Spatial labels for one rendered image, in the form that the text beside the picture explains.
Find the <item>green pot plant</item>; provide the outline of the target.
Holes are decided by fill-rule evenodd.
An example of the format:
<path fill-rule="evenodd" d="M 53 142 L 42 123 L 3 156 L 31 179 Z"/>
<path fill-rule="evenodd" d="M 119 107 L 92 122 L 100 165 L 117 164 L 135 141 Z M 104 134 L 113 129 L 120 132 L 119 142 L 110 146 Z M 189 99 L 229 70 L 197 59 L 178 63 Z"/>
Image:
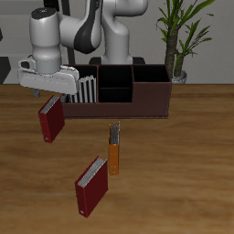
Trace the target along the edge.
<path fill-rule="evenodd" d="M 188 55 L 194 57 L 196 55 L 194 48 L 211 40 L 211 37 L 207 37 L 209 26 L 197 32 L 200 19 L 191 23 L 188 21 L 214 2 L 215 0 L 204 0 L 199 3 L 195 0 L 188 9 L 185 9 L 185 0 L 165 0 L 166 10 L 159 8 L 163 16 L 156 21 L 155 26 L 163 34 L 165 64 L 173 84 L 186 83 L 187 74 L 183 70 L 185 57 Z"/>

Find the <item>striped book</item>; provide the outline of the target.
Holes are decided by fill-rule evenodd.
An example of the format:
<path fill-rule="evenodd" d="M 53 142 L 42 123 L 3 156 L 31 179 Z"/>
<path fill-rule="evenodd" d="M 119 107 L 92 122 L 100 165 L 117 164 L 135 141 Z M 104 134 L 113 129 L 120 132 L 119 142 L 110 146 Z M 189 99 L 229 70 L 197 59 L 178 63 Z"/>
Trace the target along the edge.
<path fill-rule="evenodd" d="M 78 80 L 79 89 L 75 95 L 69 95 L 72 103 L 95 103 L 97 101 L 97 80 L 87 76 Z"/>

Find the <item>red book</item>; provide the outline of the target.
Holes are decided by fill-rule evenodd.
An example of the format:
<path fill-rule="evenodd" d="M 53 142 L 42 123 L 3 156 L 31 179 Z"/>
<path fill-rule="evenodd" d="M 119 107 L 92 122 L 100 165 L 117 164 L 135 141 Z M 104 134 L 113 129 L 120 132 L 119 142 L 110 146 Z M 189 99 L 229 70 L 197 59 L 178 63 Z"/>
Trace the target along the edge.
<path fill-rule="evenodd" d="M 79 213 L 87 218 L 108 191 L 107 161 L 98 156 L 75 182 Z"/>
<path fill-rule="evenodd" d="M 44 141 L 51 144 L 65 125 L 60 97 L 52 95 L 37 113 Z"/>

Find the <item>dark brown desk caddy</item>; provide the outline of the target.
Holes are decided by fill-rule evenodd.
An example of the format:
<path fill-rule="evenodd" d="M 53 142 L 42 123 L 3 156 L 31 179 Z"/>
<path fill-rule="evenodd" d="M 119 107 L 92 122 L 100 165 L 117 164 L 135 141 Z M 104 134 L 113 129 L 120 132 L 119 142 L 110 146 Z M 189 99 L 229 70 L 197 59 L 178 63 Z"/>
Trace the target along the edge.
<path fill-rule="evenodd" d="M 77 65 L 97 79 L 95 103 L 63 103 L 66 119 L 168 118 L 172 82 L 166 65 Z"/>

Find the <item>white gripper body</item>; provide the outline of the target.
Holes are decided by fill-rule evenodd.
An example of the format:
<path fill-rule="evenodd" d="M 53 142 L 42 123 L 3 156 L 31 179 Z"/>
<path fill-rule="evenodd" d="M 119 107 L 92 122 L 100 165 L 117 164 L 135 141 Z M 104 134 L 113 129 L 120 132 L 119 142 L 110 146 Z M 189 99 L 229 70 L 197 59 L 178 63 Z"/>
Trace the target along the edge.
<path fill-rule="evenodd" d="M 17 73 L 21 86 L 75 95 L 79 90 L 79 72 L 73 67 L 61 66 L 53 74 L 39 74 L 32 69 L 19 69 Z"/>

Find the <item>orange book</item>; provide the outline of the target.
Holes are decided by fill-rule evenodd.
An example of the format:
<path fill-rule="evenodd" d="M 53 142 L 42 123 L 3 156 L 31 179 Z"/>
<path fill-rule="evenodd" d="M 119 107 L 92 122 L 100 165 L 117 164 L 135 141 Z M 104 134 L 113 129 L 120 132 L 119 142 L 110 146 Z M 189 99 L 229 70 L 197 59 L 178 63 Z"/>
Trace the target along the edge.
<path fill-rule="evenodd" d="M 119 174 L 120 123 L 110 122 L 109 128 L 109 174 Z"/>

